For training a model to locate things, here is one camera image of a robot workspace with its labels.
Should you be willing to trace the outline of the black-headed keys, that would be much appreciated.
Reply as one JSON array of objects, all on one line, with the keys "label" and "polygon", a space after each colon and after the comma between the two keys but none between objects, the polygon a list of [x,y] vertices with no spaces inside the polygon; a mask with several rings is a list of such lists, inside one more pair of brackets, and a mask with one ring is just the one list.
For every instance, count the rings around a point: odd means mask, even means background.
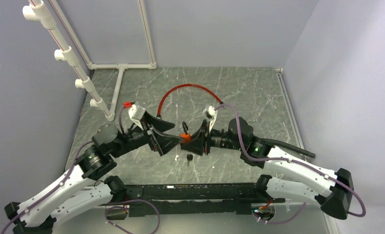
[{"label": "black-headed keys", "polygon": [[190,163],[193,161],[193,155],[192,154],[187,154],[187,166],[189,167]]}]

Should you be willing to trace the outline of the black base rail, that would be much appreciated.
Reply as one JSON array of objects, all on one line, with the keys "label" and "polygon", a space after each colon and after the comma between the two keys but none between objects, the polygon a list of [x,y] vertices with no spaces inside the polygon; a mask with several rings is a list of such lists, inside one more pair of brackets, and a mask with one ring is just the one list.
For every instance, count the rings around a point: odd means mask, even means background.
[{"label": "black base rail", "polygon": [[117,176],[110,176],[96,185],[111,186],[111,203],[125,207],[129,217],[143,217],[159,212],[162,215],[235,213],[249,215],[257,205],[283,203],[271,198],[255,183],[125,185]]}]

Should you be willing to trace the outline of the white PVC pipe frame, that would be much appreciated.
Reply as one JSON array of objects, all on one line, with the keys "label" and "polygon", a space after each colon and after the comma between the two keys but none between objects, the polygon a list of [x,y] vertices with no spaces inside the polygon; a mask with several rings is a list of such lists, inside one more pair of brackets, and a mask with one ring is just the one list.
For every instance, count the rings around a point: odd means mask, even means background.
[{"label": "white PVC pipe frame", "polygon": [[150,63],[147,64],[127,64],[127,63],[118,63],[118,64],[94,64],[90,61],[87,53],[84,51],[83,46],[81,45],[77,35],[73,31],[70,23],[68,22],[65,14],[63,13],[61,7],[55,0],[49,1],[50,5],[53,7],[55,13],[57,14],[60,22],[63,24],[66,32],[69,34],[72,42],[75,44],[79,54],[85,61],[85,64],[90,70],[97,69],[117,69],[118,75],[115,83],[115,89],[111,101],[110,107],[107,106],[105,100],[100,96],[96,91],[95,85],[85,73],[84,68],[79,62],[77,55],[75,54],[73,48],[67,43],[65,37],[59,31],[57,23],[50,10],[48,9],[46,2],[43,0],[30,0],[28,5],[24,6],[22,9],[23,16],[28,21],[37,21],[49,32],[53,40],[58,46],[58,49],[54,51],[54,58],[57,61],[64,61],[68,63],[70,67],[75,71],[78,76],[78,79],[75,81],[75,87],[78,89],[84,89],[91,96],[90,106],[96,109],[99,109],[105,116],[105,118],[111,122],[115,119],[116,115],[116,106],[117,99],[119,96],[119,91],[121,83],[123,80],[123,75],[125,70],[128,69],[156,69],[157,63],[154,56],[151,32],[149,29],[149,22],[147,18],[147,12],[145,7],[145,1],[139,0],[138,5],[140,9],[140,14],[142,18],[142,25],[146,36],[146,41],[148,45],[148,52],[151,59]]}]

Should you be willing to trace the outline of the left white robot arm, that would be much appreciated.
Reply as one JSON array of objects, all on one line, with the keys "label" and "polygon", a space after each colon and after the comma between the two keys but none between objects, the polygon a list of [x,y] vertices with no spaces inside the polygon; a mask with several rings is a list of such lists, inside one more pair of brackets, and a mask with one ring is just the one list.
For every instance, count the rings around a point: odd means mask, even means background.
[{"label": "left white robot arm", "polygon": [[144,145],[165,155],[183,141],[167,133],[172,128],[173,123],[149,113],[127,133],[113,124],[101,126],[57,180],[29,200],[5,206],[8,226],[15,234],[50,234],[55,226],[95,206],[121,204],[128,195],[122,180],[109,175],[117,165],[115,159]]}]

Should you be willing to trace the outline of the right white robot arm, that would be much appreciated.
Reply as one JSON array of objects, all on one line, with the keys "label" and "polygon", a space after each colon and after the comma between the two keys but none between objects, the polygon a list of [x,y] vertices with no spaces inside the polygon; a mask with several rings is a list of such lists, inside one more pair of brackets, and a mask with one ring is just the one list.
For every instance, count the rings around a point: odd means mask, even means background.
[{"label": "right white robot arm", "polygon": [[253,127],[243,119],[232,119],[227,130],[210,129],[204,120],[199,130],[190,135],[187,125],[181,149],[196,155],[207,155],[212,147],[239,150],[240,158],[250,166],[284,174],[290,180],[260,175],[254,188],[260,202],[286,198],[315,205],[327,215],[347,219],[354,187],[351,173],[320,168],[292,156],[282,149],[287,143],[254,136]]}]

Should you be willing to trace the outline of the orange padlock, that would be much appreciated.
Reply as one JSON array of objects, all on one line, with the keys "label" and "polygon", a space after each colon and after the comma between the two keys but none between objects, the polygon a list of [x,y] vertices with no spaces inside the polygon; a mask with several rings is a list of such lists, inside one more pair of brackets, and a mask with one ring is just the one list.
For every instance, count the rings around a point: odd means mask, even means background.
[{"label": "orange padlock", "polygon": [[184,144],[184,143],[191,141],[192,137],[189,134],[189,132],[188,132],[189,128],[188,128],[186,122],[184,122],[184,121],[182,122],[182,128],[183,128],[183,133],[180,134],[180,137],[183,138],[181,143]]}]

